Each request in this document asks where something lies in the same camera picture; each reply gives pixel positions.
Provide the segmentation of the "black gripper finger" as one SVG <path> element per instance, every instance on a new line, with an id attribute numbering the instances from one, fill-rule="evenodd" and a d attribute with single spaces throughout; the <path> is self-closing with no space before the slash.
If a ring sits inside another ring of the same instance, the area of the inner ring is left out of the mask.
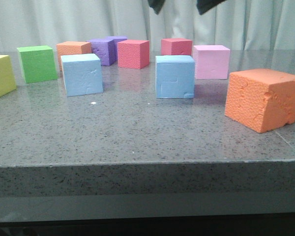
<path id="1" fill-rule="evenodd" d="M 164 3 L 165 0 L 148 0 L 148 5 L 151 9 L 153 9 L 155 14 L 160 13 Z"/>
<path id="2" fill-rule="evenodd" d="M 205 14 L 225 0 L 197 0 L 196 7 L 200 15 Z"/>

